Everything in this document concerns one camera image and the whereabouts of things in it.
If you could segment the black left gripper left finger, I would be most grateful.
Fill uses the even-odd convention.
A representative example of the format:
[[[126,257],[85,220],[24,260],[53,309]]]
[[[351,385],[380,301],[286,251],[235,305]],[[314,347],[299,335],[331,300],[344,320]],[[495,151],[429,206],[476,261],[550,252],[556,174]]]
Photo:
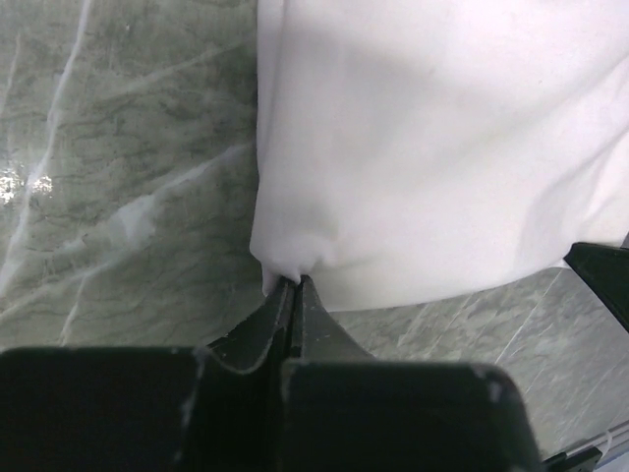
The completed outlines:
[[[283,280],[198,347],[21,347],[1,356],[5,471],[265,471],[295,296]]]

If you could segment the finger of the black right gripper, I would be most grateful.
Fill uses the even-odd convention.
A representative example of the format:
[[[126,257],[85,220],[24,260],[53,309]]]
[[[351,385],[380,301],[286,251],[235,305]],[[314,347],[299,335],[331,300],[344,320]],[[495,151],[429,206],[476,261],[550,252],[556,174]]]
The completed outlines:
[[[543,462],[545,472],[593,472],[602,458],[602,452],[589,446],[578,452],[560,452]]]
[[[629,251],[590,243],[576,243],[564,261],[593,290],[628,331]]]

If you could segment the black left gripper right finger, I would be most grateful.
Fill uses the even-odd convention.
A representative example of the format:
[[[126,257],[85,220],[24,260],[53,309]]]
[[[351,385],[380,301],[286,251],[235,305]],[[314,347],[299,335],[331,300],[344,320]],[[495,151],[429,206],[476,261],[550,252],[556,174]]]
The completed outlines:
[[[282,367],[286,471],[537,471],[522,396],[490,364],[374,358],[296,294],[293,356]]]

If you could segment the white Coca-Cola t-shirt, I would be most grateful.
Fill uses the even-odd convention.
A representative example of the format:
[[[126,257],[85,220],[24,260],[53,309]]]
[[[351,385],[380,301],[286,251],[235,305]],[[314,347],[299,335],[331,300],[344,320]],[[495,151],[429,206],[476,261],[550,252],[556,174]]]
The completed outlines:
[[[624,1],[261,1],[262,289],[407,306],[628,233]]]

